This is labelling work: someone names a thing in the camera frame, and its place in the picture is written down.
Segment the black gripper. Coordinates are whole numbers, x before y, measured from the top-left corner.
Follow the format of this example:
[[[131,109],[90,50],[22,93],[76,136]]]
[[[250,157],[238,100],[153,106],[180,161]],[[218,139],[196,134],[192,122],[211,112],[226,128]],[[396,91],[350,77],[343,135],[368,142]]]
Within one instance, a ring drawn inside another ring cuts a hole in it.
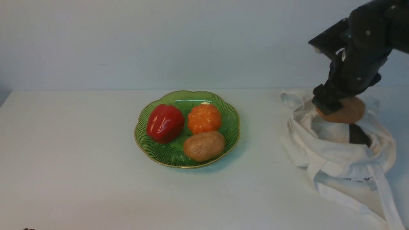
[[[313,90],[312,103],[324,115],[343,108],[341,96],[356,96],[381,80],[378,73],[393,50],[388,19],[348,19],[350,39],[331,61],[325,84]]]

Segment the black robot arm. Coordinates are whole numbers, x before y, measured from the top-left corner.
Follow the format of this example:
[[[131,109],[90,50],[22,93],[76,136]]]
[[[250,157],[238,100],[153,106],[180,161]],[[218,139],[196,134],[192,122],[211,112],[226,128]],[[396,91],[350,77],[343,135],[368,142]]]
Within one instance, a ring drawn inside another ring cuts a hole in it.
[[[325,115],[341,99],[357,96],[381,80],[379,70],[393,50],[409,52],[407,0],[372,0],[309,41],[330,58],[326,83],[313,90],[313,104]]]

